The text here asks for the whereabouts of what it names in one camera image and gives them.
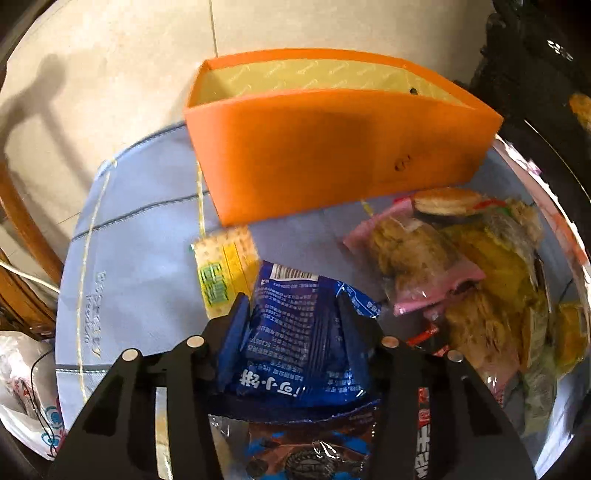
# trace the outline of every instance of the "screw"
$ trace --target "screw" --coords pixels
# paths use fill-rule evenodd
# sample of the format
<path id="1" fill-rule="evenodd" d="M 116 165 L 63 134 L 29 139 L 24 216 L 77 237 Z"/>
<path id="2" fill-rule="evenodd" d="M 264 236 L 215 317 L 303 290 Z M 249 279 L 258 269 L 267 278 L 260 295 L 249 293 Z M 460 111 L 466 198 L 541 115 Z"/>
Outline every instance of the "screw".
<path id="1" fill-rule="evenodd" d="M 193 335 L 192 337 L 187 338 L 187 345 L 191 348 L 199 348 L 203 346 L 205 343 L 205 338 L 200 335 Z"/>
<path id="2" fill-rule="evenodd" d="M 462 353 L 458 352 L 457 350 L 449 350 L 447 353 L 447 358 L 449 358 L 452 362 L 457 364 L 464 360 L 464 356 L 462 355 Z"/>
<path id="3" fill-rule="evenodd" d="M 138 357 L 138 355 L 139 352 L 135 348 L 129 348 L 125 352 L 123 352 L 121 358 L 123 358 L 123 360 L 125 360 L 126 362 L 131 362 L 132 360 L 135 360 Z"/>
<path id="4" fill-rule="evenodd" d="M 400 342 L 396 337 L 387 336 L 382 338 L 382 345 L 384 345 L 386 348 L 396 348 L 398 345 L 400 345 Z"/>

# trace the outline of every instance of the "white cable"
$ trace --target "white cable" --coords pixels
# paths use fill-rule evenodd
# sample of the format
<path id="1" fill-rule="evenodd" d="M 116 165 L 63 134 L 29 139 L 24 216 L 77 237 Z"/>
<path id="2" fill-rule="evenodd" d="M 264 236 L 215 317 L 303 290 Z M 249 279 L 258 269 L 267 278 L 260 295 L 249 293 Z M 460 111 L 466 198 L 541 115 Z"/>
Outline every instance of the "white cable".
<path id="1" fill-rule="evenodd" d="M 22 278 L 27 278 L 33 282 L 39 283 L 39 285 L 43 285 L 44 287 L 47 287 L 56 293 L 60 292 L 60 289 L 57 288 L 55 285 L 51 285 L 50 283 L 46 282 L 45 280 L 34 277 L 33 275 L 29 275 L 28 273 L 21 272 L 19 269 L 14 268 L 12 265 L 7 264 L 6 262 L 3 262 L 2 260 L 0 260 L 0 267 L 4 267 L 7 270 L 10 270 L 12 273 L 16 273 L 17 275 L 20 275 Z"/>

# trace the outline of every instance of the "chocolate snack package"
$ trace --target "chocolate snack package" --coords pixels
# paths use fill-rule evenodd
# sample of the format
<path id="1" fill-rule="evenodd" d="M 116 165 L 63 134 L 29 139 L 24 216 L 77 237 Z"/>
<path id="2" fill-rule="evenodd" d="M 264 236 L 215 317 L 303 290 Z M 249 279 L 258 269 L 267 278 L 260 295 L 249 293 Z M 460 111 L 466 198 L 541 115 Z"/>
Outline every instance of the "chocolate snack package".
<path id="1" fill-rule="evenodd" d="M 251 423 L 246 474 L 255 480 L 361 478 L 374 438 L 376 408 L 316 423 Z"/>

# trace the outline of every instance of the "pink wrapper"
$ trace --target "pink wrapper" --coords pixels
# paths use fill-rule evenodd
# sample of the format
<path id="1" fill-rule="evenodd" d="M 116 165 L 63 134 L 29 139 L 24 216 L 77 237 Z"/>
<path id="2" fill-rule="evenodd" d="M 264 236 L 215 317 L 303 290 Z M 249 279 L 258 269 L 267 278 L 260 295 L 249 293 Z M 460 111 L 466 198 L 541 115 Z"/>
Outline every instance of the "pink wrapper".
<path id="1" fill-rule="evenodd" d="M 421 285 L 420 288 L 395 291 L 392 301 L 394 314 L 402 315 L 439 303 L 453 295 L 453 292 L 464 282 L 480 281 L 485 277 L 485 273 L 476 264 L 460 255 L 443 275 L 433 277 L 430 282 Z"/>
<path id="2" fill-rule="evenodd" d="M 410 197 L 397 199 L 391 207 L 361 222 L 347 235 L 343 243 L 354 255 L 367 258 L 366 252 L 371 233 L 380 221 L 387 217 L 399 218 L 401 221 L 408 220 L 412 218 L 412 214 L 413 204 Z M 419 220 L 413 220 L 413 222 L 421 224 Z M 457 252 L 448 240 L 442 238 L 441 242 L 453 251 L 453 255 L 457 257 L 457 260 L 444 273 L 433 275 L 429 281 L 422 283 L 418 287 L 400 290 L 396 289 L 391 279 L 385 278 L 386 294 L 390 299 L 395 315 L 402 315 L 441 302 L 453 294 L 464 282 L 479 281 L 485 278 L 484 272 L 476 264 Z"/>
<path id="3" fill-rule="evenodd" d="M 383 212 L 374 215 L 368 220 L 361 222 L 349 235 L 343 239 L 345 246 L 354 254 L 358 255 L 367 249 L 369 236 L 375 226 L 381 220 L 389 216 L 411 216 L 413 214 L 413 201 L 410 197 L 401 197 L 395 199 L 392 206 L 386 208 Z"/>

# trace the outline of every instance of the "barcode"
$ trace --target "barcode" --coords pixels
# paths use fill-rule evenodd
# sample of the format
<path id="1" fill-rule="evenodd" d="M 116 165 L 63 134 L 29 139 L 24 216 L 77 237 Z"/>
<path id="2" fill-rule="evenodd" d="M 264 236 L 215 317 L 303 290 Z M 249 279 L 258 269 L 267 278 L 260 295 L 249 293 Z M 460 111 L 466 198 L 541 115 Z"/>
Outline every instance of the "barcode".
<path id="1" fill-rule="evenodd" d="M 291 281 L 291 280 L 310 280 L 318 281 L 318 275 L 311 273 L 302 272 L 302 270 L 296 270 L 295 268 L 284 267 L 283 265 L 273 264 L 271 269 L 271 280 L 277 281 Z"/>

